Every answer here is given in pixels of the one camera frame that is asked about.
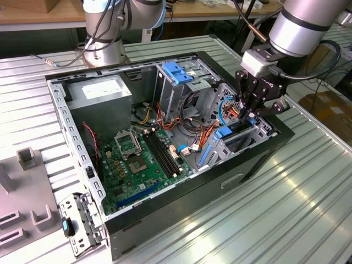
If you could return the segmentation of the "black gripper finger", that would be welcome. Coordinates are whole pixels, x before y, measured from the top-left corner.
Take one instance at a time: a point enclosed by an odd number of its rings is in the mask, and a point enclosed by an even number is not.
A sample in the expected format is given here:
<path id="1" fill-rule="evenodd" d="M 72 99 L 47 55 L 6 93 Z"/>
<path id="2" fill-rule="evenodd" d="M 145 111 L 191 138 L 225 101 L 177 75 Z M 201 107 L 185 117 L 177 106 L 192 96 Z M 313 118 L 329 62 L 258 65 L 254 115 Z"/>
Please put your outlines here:
<path id="1" fill-rule="evenodd" d="M 249 112 L 258 117 L 265 117 L 281 114 L 289 109 L 289 103 L 283 96 L 275 99 L 269 107 L 266 106 L 266 103 L 269 103 L 269 101 L 265 101 L 264 98 L 261 100 L 254 100 L 248 105 Z"/>
<path id="2" fill-rule="evenodd" d="M 242 108 L 238 115 L 240 121 L 245 121 L 258 104 L 257 88 L 258 78 L 249 74 L 246 70 L 238 70 L 235 73 L 235 88 Z"/>

